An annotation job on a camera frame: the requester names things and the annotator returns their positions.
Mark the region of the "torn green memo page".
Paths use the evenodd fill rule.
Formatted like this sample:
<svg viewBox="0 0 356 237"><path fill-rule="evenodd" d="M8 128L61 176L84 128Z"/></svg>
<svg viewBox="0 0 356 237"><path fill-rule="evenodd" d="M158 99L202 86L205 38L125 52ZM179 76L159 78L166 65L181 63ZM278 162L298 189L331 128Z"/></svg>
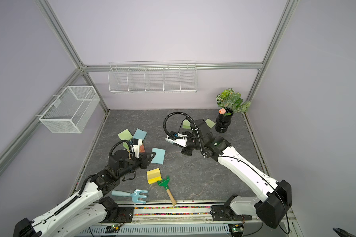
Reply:
<svg viewBox="0 0 356 237"><path fill-rule="evenodd" d="M216 125L216 123L210 119L207 119L205 122L209 128L213 128Z"/></svg>

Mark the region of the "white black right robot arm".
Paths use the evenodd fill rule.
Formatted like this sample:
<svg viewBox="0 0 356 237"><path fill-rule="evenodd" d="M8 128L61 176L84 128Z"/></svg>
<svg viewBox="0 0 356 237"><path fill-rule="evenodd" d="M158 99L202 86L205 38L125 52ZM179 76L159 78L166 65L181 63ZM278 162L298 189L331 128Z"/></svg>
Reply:
<svg viewBox="0 0 356 237"><path fill-rule="evenodd" d="M215 137L204 124L188 132L173 132L173 141L188 155L199 150L229 169L254 192L256 201L247 203L242 197L229 199L227 208L236 215L256 215L270 228L276 229L292 206L292 187L286 181L277 181L247 161L225 138Z"/></svg>

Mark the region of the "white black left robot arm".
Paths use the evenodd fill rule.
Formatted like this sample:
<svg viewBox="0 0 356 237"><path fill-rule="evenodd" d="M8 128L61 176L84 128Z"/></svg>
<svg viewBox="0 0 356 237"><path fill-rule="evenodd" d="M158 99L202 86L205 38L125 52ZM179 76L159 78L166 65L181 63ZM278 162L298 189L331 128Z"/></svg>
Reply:
<svg viewBox="0 0 356 237"><path fill-rule="evenodd" d="M136 156L118 150L109 156L107 166L89 175L74 195L33 220L24 218L14 227L15 237L74 236L85 228L102 221L122 221L119 205L110 197L125 176L138 168L147 169L154 152Z"/></svg>

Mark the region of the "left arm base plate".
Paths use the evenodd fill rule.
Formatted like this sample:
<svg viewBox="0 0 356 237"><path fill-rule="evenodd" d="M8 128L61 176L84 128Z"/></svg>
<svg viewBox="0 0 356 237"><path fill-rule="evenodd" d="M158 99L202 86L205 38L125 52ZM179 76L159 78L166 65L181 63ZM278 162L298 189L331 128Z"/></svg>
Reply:
<svg viewBox="0 0 356 237"><path fill-rule="evenodd" d="M120 206L107 212L101 223L131 223L134 216L134 207Z"/></svg>

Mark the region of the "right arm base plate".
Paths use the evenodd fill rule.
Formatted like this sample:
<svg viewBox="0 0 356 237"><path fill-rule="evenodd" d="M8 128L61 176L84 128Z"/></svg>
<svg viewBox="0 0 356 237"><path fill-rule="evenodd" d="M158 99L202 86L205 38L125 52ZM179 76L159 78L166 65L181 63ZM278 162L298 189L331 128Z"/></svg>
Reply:
<svg viewBox="0 0 356 237"><path fill-rule="evenodd" d="M250 215L237 215L230 207L224 205L211 206L210 215L213 221L250 221L252 216Z"/></svg>

